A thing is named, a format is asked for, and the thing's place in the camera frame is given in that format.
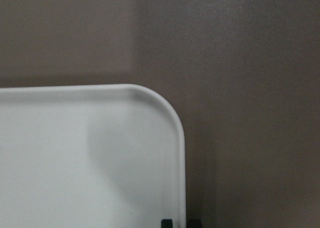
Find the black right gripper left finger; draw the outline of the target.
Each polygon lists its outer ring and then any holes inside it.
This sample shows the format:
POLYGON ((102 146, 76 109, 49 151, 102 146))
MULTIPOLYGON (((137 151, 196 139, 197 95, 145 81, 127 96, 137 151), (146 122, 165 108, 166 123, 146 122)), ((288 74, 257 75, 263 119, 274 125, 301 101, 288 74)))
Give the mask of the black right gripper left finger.
POLYGON ((162 219, 161 220, 161 228, 173 228, 172 219, 162 219))

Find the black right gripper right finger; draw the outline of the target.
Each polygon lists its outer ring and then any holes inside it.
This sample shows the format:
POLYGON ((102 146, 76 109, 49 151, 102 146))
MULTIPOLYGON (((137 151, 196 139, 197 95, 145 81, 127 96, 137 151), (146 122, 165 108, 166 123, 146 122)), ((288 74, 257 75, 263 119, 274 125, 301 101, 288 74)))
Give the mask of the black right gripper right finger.
POLYGON ((202 222, 199 219, 190 219, 187 228, 202 228, 202 222))

